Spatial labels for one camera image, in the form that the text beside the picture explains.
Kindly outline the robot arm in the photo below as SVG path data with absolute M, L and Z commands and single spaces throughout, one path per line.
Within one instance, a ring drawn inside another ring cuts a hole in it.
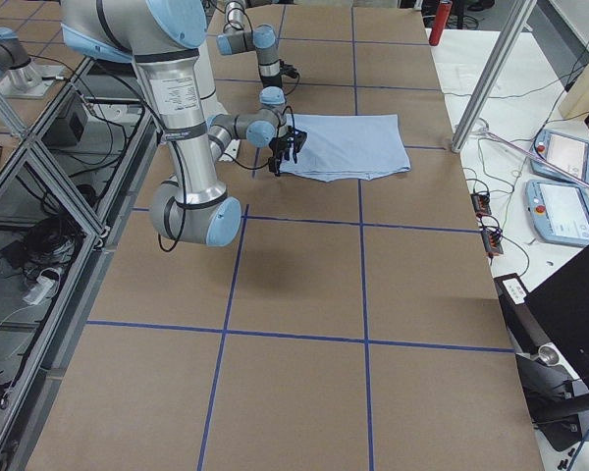
M 217 36 L 221 55 L 232 56 L 254 51 L 260 80 L 264 87 L 282 87 L 281 60 L 277 35 L 270 25 L 254 27 L 246 10 L 275 4 L 275 1 L 226 1 L 222 33 Z
M 241 205 L 217 176 L 215 164 L 234 140 L 272 154 L 274 175 L 295 161 L 306 134 L 295 128 L 282 77 L 298 72 L 278 54 L 269 25 L 243 20 L 252 1 L 229 1 L 217 45 L 224 55 L 253 51 L 263 84 L 260 108 L 250 114 L 204 115 L 215 89 L 206 55 L 207 20 L 199 1 L 64 1 L 65 43 L 82 55 L 130 64 L 143 99 L 169 148 L 175 174 L 155 192 L 149 215 L 159 237 L 225 246 L 237 235 Z

